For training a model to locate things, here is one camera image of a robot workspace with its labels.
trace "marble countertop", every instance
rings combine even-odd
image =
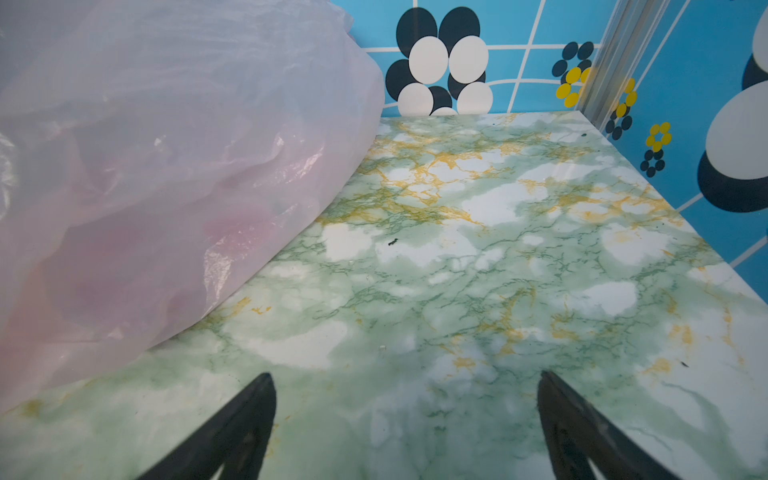
[[[135,478],[264,371],[266,480],[553,478],[543,369],[683,478],[763,477],[766,339],[766,304],[578,112],[382,119],[205,320],[5,413],[0,478]]]

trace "yellow circle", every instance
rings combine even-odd
[[[632,105],[634,105],[634,102],[636,101],[637,101],[637,92],[636,91],[630,92],[630,94],[627,95],[627,100],[626,100],[627,106],[631,107]]]
[[[574,92],[565,98],[565,106],[568,108],[575,107],[578,103],[578,93]]]
[[[562,100],[563,98],[566,98],[570,93],[571,84],[562,84],[558,87],[558,91],[556,91],[554,94]]]
[[[571,71],[568,72],[567,75],[565,75],[565,81],[569,84],[574,84],[578,81],[579,77],[581,76],[581,69],[579,67],[573,67]]]

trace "white circle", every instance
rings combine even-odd
[[[752,37],[752,53],[755,56],[755,63],[768,71],[768,8],[757,22],[755,35]]]
[[[737,180],[768,177],[768,81],[730,99],[717,112],[707,132],[707,156],[723,175]]]
[[[406,85],[397,97],[397,109],[403,117],[429,115],[434,103],[432,92],[420,83]]]
[[[432,112],[433,117],[439,117],[441,115],[458,115],[458,112],[450,107],[440,107]]]
[[[487,114],[491,111],[492,105],[493,92],[481,81],[464,87],[456,99],[456,110],[460,114]]]
[[[448,49],[437,37],[420,38],[408,57],[411,75],[423,84],[433,84],[442,78],[448,68]]]
[[[451,76],[457,82],[472,83],[480,78],[488,66],[488,47],[482,38],[468,35],[453,46],[448,66]]]

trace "blue wall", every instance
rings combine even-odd
[[[747,88],[762,89],[768,85],[751,85],[768,79],[768,65],[748,68],[756,28],[766,7],[768,0],[672,0],[632,74],[627,90],[636,91],[637,99],[634,103],[630,100],[633,104],[628,113],[619,109],[606,132],[670,204],[680,209],[725,261],[732,263],[752,288],[768,300],[763,273],[768,267],[768,249],[750,256],[750,248],[760,247],[764,242],[768,227],[764,210],[768,207],[768,177],[762,177],[760,166],[768,163],[766,150],[760,145],[768,140],[768,124],[752,122],[760,125],[758,129],[764,134],[751,127],[717,131],[723,129],[716,126],[710,142],[720,143],[719,156],[711,162],[704,158],[705,151],[712,147],[707,135],[714,118],[721,111],[729,111],[723,107],[732,100],[738,104],[737,98],[743,99],[741,95]],[[623,93],[620,102],[626,104],[627,97]],[[734,124],[744,115],[761,118],[761,106],[731,108],[728,123]],[[621,124],[627,126],[626,117],[632,120],[625,130]],[[664,133],[659,131],[649,141],[656,131],[651,131],[654,125],[669,127],[670,136],[664,139]],[[654,152],[655,144],[659,151]],[[745,148],[759,152],[757,157],[745,155]],[[646,155],[650,160],[645,164]],[[663,161],[661,169],[656,168],[659,161]],[[746,175],[740,179],[728,177],[735,167]]]
[[[351,35],[385,74],[384,116],[430,114],[440,107],[445,108],[436,114],[571,109],[578,100],[582,77],[572,73],[566,78],[566,74],[579,64],[588,65],[583,60],[595,60],[615,4],[614,0],[334,2],[355,18]],[[437,37],[445,47],[423,41],[414,48],[416,55],[411,55],[409,47],[425,36]],[[452,49],[457,40],[468,36],[482,41],[464,40],[461,48]],[[584,44],[593,45],[594,50],[590,45],[581,48]],[[487,65],[482,61],[476,65],[486,52]],[[553,67],[558,61],[562,62],[555,76]],[[449,85],[450,74],[463,76],[466,83]],[[464,85],[471,83],[478,84],[464,91]]]

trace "translucent plastic bag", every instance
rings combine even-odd
[[[0,91],[0,412],[226,299],[340,191],[384,101],[327,0],[42,1],[81,19]]]

